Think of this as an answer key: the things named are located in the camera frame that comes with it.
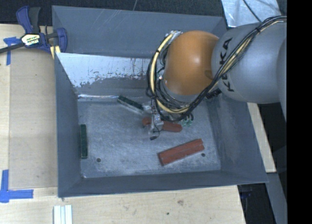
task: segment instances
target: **wooden table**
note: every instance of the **wooden table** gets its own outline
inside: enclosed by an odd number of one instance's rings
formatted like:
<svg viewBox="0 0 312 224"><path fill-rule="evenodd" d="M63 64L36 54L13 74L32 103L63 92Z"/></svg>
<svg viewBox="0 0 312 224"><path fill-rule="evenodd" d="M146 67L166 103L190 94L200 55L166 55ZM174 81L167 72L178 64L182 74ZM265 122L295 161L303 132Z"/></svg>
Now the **wooden table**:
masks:
<svg viewBox="0 0 312 224"><path fill-rule="evenodd" d="M0 48L3 38L23 33L19 25L0 24ZM72 205L74 224L245 223L237 186L58 198L52 57L20 48L11 59L7 66L6 53L0 55L0 173L10 168L9 188L28 185L34 198L0 203L0 224L50 224L55 205ZM258 107L248 107L266 171L276 172Z"/></svg>

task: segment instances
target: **bin floor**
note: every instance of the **bin floor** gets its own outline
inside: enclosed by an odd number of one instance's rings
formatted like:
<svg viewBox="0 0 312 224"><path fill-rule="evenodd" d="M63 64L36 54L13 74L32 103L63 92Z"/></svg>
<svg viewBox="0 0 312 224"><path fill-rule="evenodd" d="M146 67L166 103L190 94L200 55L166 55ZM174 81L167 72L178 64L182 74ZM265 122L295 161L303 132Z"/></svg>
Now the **bin floor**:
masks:
<svg viewBox="0 0 312 224"><path fill-rule="evenodd" d="M148 102L149 99L134 99ZM138 174L164 174L220 170L206 102L194 111L190 127L179 133L161 131L150 140L142 125L144 114L135 113L115 100L79 101L79 124L86 124L88 158L81 160L86 178ZM201 138L205 149L171 164L161 166L157 153Z"/></svg>

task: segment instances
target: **blue tape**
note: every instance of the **blue tape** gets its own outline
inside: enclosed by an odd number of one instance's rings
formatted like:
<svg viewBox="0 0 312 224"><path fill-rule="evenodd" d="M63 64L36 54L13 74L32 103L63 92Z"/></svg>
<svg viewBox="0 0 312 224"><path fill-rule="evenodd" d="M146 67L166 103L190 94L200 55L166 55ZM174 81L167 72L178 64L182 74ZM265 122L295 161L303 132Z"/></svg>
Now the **blue tape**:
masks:
<svg viewBox="0 0 312 224"><path fill-rule="evenodd" d="M0 203L8 203L11 199L32 199L33 189L8 190L9 170L2 171Z"/></svg>
<svg viewBox="0 0 312 224"><path fill-rule="evenodd" d="M11 45L15 45L15 44L20 44L21 40L19 38L16 37L9 37L9 38L4 38L3 41L5 42L5 44L7 44L8 46ZM11 51L7 52L6 55L6 65L10 65L11 64Z"/></svg>

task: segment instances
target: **gray bin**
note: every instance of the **gray bin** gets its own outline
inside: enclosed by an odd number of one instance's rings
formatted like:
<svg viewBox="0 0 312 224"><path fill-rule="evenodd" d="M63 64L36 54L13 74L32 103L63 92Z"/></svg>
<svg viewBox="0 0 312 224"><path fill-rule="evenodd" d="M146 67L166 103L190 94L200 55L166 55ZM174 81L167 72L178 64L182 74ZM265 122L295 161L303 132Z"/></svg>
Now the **gray bin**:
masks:
<svg viewBox="0 0 312 224"><path fill-rule="evenodd" d="M226 32L221 17L53 7L53 27L68 34L55 57L58 195L129 193L267 181L246 103L220 95L203 101L180 133L149 140L144 115L117 103L145 96L146 68L171 30ZM88 158L80 158L79 125L86 124ZM161 166L157 153L202 138L205 150Z"/></svg>

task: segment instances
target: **red block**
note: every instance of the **red block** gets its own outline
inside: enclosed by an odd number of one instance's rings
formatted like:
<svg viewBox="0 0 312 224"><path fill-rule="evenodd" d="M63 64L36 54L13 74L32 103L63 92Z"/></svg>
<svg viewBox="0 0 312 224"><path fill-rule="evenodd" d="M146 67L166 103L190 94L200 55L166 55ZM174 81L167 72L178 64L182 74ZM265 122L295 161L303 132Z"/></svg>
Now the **red block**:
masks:
<svg viewBox="0 0 312 224"><path fill-rule="evenodd" d="M196 139L191 142L167 149L158 153L158 158L161 165L172 163L176 160L180 160L186 156L193 155L197 152L204 150L203 141Z"/></svg>

